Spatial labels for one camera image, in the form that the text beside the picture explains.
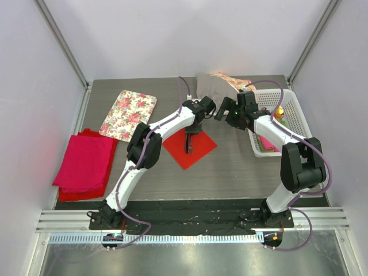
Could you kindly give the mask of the red paper napkin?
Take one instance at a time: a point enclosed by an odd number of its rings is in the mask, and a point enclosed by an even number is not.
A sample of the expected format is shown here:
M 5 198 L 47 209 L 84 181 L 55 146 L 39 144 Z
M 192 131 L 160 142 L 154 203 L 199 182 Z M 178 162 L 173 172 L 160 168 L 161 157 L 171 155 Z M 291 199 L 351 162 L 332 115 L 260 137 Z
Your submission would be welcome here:
M 186 170 L 217 147 L 217 144 L 205 133 L 193 134 L 193 153 L 185 153 L 185 128 L 177 131 L 163 142 L 164 148 Z

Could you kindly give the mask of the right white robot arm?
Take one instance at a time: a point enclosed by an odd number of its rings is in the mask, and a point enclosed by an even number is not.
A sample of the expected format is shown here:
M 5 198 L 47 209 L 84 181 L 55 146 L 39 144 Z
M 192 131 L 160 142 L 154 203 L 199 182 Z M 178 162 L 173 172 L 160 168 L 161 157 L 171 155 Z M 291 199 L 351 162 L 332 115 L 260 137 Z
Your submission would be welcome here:
M 275 118 L 275 111 L 260 109 L 252 91 L 239 92 L 237 99 L 225 97 L 215 119 L 225 118 L 237 129 L 249 129 L 264 137 L 281 153 L 281 184 L 262 201 L 260 221 L 266 227 L 278 225 L 290 207 L 310 194 L 315 186 L 332 181 L 332 170 L 321 150 L 320 141 L 300 136 Z

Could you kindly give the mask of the floral rectangular tray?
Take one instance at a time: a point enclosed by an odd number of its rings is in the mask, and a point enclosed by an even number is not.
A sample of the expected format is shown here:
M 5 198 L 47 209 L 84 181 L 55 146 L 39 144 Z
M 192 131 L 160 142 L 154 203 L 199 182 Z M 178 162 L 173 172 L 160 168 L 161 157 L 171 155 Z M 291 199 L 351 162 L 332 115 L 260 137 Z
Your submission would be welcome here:
M 136 127 L 141 123 L 147 124 L 157 103 L 152 95 L 123 90 L 115 100 L 99 134 L 130 142 Z

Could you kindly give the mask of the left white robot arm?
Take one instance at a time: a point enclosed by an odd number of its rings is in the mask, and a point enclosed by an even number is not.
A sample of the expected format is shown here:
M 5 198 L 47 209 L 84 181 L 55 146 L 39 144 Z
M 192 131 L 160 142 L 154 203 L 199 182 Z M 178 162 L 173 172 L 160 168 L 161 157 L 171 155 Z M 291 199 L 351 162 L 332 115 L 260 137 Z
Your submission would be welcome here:
M 141 122 L 127 146 L 125 167 L 114 190 L 102 201 L 91 221 L 117 229 L 124 217 L 122 210 L 127 206 L 136 184 L 159 160 L 163 142 L 184 129 L 184 153 L 192 154 L 193 136 L 202 131 L 202 121 L 211 118 L 215 110 L 215 103 L 206 96 L 201 100 L 188 99 L 176 112 L 151 125 Z

